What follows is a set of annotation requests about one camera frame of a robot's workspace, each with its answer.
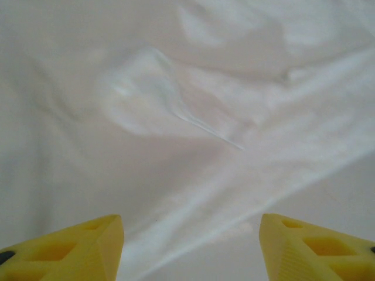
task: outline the white sheet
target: white sheet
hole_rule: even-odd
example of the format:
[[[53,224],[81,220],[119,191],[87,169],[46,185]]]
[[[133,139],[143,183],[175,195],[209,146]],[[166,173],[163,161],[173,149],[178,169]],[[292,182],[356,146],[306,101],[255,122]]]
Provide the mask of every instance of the white sheet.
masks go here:
[[[3,246],[119,213],[136,280],[374,151],[369,1],[1,9]]]

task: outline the black screw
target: black screw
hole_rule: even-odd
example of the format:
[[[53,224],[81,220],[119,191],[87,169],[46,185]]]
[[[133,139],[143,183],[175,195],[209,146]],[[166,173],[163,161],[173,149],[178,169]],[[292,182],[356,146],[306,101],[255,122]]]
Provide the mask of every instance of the black screw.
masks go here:
[[[6,251],[3,253],[0,253],[0,265],[2,265],[4,262],[6,262],[8,259],[13,257],[16,253],[14,251]]]

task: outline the yellow 3d-printed part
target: yellow 3d-printed part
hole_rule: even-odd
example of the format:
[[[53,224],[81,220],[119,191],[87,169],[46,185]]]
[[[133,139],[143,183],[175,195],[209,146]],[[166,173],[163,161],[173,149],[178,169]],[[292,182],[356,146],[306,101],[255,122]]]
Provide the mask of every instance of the yellow 3d-printed part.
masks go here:
[[[115,281],[124,230],[108,215],[0,250],[0,281]]]
[[[375,281],[375,243],[264,214],[260,244],[270,281]]]

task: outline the white fabric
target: white fabric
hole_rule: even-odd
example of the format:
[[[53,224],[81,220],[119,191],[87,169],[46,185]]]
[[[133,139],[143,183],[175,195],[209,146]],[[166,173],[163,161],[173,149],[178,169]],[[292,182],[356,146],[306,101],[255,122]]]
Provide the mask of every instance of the white fabric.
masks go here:
[[[371,1],[1,11],[1,246],[118,213],[136,280],[374,151]]]

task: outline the yellow plastic part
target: yellow plastic part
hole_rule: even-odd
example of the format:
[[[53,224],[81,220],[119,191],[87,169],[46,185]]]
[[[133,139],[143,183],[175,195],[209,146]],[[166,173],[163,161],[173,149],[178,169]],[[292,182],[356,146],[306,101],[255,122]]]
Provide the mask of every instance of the yellow plastic part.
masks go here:
[[[0,250],[0,281],[115,281],[123,244],[121,217],[101,217]]]
[[[374,242],[276,214],[259,238],[270,281],[375,281]]]

